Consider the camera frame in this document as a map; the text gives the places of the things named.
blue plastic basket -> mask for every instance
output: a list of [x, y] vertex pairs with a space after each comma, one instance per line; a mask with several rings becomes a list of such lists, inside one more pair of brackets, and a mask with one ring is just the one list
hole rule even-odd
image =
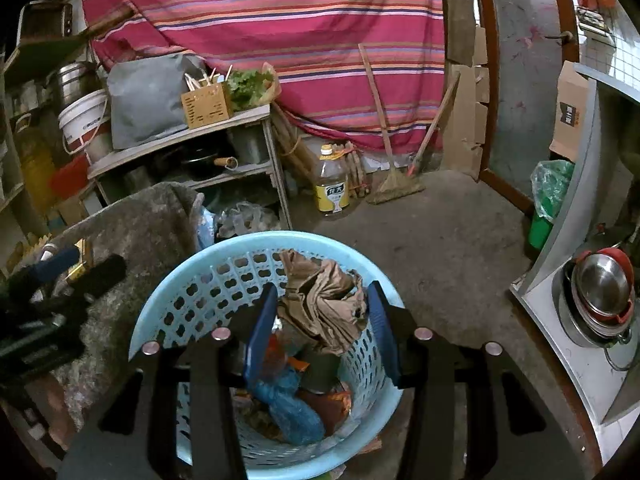
[[[389, 279], [370, 260], [340, 242], [296, 231], [271, 231], [226, 240], [200, 251], [169, 274], [146, 302], [131, 337], [131, 359], [143, 343], [162, 339], [168, 348], [186, 344], [260, 296], [273, 282], [284, 293], [286, 276], [278, 253], [295, 249], [311, 258], [332, 258], [354, 269], [364, 286], [378, 280], [391, 304], [404, 306]], [[236, 416], [250, 480], [304, 480], [346, 462], [366, 446], [393, 414], [401, 392], [386, 377], [370, 324], [343, 354], [339, 375], [353, 390], [351, 413], [333, 436], [318, 444], [291, 446], [269, 440]], [[188, 384], [178, 388], [177, 454], [191, 463]]]

black label on box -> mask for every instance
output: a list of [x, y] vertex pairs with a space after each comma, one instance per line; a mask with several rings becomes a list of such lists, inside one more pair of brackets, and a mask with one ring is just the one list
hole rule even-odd
[[569, 126], [575, 126], [578, 123], [578, 109], [567, 103], [560, 103], [560, 121]]

concrete floor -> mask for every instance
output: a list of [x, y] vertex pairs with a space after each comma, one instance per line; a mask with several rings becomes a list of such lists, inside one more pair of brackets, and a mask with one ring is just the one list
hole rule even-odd
[[[577, 394], [542, 335], [508, 297], [510, 282], [531, 264], [524, 254], [522, 213], [463, 174], [435, 171], [422, 178], [426, 190], [419, 194], [376, 206], [361, 202], [332, 221], [311, 209], [310, 198], [300, 197], [291, 204], [294, 226], [340, 240], [370, 258], [394, 283], [418, 324], [463, 346], [502, 343], [592, 478], [599, 453], [579, 423], [585, 415]], [[382, 432], [382, 450], [350, 460], [344, 480], [395, 478], [411, 402], [412, 393], [406, 392]]]

gray bag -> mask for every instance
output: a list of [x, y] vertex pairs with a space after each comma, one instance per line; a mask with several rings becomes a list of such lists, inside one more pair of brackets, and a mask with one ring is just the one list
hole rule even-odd
[[116, 64], [107, 77], [113, 147], [124, 150], [185, 130], [184, 73], [201, 79], [203, 68], [199, 58], [185, 54]]

striped curtain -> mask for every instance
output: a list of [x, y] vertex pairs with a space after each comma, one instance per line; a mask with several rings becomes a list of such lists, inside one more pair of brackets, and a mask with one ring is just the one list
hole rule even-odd
[[442, 0], [82, 0], [89, 24], [126, 6], [135, 15], [94, 40], [116, 62], [191, 51], [225, 72], [268, 62], [279, 102], [309, 133], [382, 150], [358, 43], [367, 53], [392, 146], [414, 152], [442, 98]]

